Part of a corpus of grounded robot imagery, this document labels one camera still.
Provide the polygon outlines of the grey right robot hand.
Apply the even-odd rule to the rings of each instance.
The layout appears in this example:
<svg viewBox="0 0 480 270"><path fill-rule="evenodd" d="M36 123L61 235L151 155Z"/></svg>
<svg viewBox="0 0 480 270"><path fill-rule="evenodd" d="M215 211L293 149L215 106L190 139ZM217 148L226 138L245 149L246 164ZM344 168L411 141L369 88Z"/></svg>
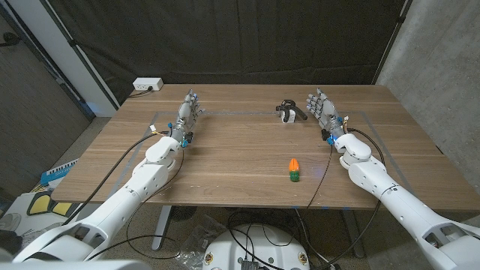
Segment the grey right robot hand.
<svg viewBox="0 0 480 270"><path fill-rule="evenodd" d="M306 101L307 110L317 119L322 129L322 139L333 146L346 133L344 119L321 88L316 89L316 94L309 94Z"/></svg>

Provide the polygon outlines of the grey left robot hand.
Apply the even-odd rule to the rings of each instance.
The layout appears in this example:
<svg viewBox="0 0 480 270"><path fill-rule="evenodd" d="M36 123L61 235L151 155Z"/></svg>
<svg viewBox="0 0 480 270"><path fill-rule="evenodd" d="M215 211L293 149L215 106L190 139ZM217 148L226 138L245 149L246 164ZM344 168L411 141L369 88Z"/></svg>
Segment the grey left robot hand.
<svg viewBox="0 0 480 270"><path fill-rule="evenodd" d="M198 116L203 113L198 99L198 96L190 89L184 96L184 101L178 108L175 123L171 127L170 136L177 140L182 148L192 142Z"/></svg>

